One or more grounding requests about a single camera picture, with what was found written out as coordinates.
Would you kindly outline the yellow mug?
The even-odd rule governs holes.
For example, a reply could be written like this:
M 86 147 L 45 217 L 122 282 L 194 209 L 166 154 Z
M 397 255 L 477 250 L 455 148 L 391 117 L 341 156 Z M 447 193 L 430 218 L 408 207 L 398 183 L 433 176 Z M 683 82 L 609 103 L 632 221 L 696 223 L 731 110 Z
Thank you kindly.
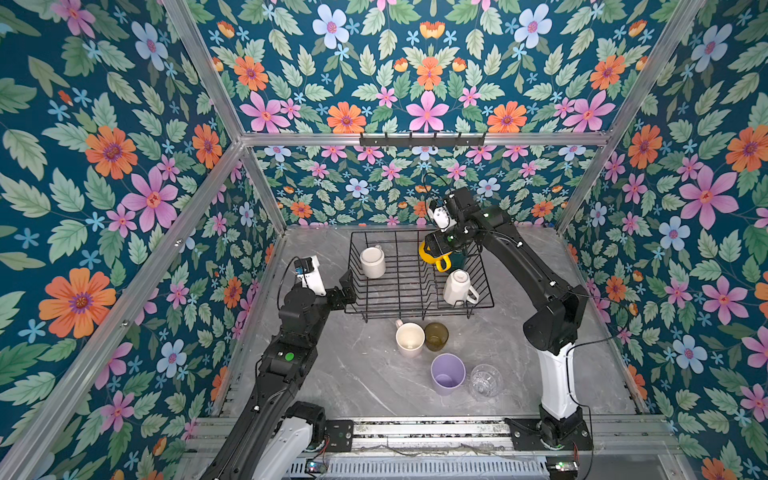
M 452 267 L 450 254 L 434 256 L 431 252 L 427 250 L 425 241 L 422 241 L 420 243 L 418 253 L 419 253 L 420 259 L 423 262 L 427 263 L 428 265 L 434 266 L 438 272 L 447 273 Z

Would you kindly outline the white mug red inside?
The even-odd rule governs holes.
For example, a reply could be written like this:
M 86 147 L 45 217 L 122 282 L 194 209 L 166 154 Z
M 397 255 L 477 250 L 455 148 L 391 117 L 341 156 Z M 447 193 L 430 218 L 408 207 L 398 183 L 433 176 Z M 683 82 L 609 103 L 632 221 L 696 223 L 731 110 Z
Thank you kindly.
M 386 273 L 385 253 L 381 245 L 374 245 L 360 253 L 363 274 L 370 280 L 379 279 Z

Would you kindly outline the cream faceted mug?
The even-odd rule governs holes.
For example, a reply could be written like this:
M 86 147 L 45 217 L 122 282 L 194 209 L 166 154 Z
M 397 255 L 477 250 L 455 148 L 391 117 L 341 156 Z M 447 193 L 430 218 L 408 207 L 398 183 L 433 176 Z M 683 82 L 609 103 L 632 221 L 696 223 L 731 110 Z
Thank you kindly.
M 471 282 L 470 275 L 461 269 L 454 270 L 447 278 L 443 299 L 451 307 L 457 307 L 460 304 L 476 305 L 480 301 L 479 293 Z

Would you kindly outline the white mug pink handle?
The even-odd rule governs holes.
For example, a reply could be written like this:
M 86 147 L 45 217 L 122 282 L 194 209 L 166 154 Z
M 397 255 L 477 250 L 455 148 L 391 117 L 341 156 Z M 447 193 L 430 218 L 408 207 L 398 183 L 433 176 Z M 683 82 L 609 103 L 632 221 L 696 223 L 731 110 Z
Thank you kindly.
M 395 341 L 399 353 L 409 359 L 419 357 L 425 344 L 423 328 L 417 323 L 404 322 L 401 319 L 398 319 L 395 325 Z

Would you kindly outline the dark green mug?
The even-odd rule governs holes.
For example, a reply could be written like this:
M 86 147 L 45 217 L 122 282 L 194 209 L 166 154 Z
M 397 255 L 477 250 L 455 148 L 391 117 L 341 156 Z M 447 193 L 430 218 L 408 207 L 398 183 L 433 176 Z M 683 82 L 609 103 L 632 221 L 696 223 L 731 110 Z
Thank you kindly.
M 449 259 L 451 263 L 449 271 L 452 272 L 452 271 L 461 270 L 464 268 L 467 261 L 467 255 L 464 251 L 453 251 L 450 254 Z

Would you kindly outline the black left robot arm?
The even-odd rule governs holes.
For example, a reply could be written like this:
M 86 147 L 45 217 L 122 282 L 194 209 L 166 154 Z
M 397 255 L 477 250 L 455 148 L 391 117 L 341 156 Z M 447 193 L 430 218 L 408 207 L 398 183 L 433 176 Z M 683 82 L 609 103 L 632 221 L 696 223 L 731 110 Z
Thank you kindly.
M 339 283 L 321 295 L 300 276 L 285 295 L 279 333 L 262 354 L 244 411 L 204 479 L 281 479 L 302 452 L 324 442 L 324 409 L 295 398 L 318 357 L 328 317 L 357 299 L 350 271 Z

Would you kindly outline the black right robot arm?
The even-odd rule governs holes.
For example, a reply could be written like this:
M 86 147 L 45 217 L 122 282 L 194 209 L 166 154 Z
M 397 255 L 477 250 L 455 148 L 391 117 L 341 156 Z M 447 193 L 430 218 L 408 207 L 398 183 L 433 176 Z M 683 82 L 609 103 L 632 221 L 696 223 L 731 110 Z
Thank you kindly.
M 493 254 L 529 297 L 535 313 L 523 333 L 537 350 L 543 382 L 536 433 L 550 449 L 568 445 L 586 429 L 573 373 L 578 330 L 590 299 L 586 288 L 556 274 L 504 209 L 480 206 L 465 187 L 429 200 L 426 211 L 436 229 L 425 236 L 422 251 L 440 270 L 450 264 L 450 254 L 476 244 Z

